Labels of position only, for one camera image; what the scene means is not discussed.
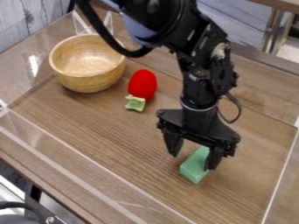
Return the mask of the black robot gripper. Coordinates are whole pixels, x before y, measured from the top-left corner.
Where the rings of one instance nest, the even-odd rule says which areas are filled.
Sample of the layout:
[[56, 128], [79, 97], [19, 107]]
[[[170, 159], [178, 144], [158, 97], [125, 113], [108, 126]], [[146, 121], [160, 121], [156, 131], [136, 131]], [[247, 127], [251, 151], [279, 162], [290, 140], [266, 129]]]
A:
[[207, 170], [216, 169], [223, 156], [235, 156], [240, 135], [222, 122], [216, 113], [198, 115], [183, 109], [159, 109], [156, 116], [156, 127], [163, 132], [166, 147], [174, 157], [180, 152], [184, 139], [211, 148], [206, 159]]

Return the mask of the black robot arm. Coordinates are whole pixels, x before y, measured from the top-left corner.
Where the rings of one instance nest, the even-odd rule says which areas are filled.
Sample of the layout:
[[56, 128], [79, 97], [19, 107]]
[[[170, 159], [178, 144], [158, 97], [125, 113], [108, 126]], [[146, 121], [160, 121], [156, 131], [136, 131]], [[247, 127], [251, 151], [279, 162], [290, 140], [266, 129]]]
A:
[[156, 47], [176, 55], [183, 76], [179, 109], [160, 109], [158, 128], [168, 152], [176, 156], [183, 141], [210, 148], [204, 168], [214, 170], [220, 160], [235, 154], [239, 133], [219, 110], [222, 97], [231, 97], [239, 74], [234, 71], [228, 34], [196, 5], [196, 0], [101, 0], [123, 18], [136, 50], [127, 50], [113, 38], [89, 0], [75, 0], [92, 28], [111, 48], [129, 58], [146, 56]]

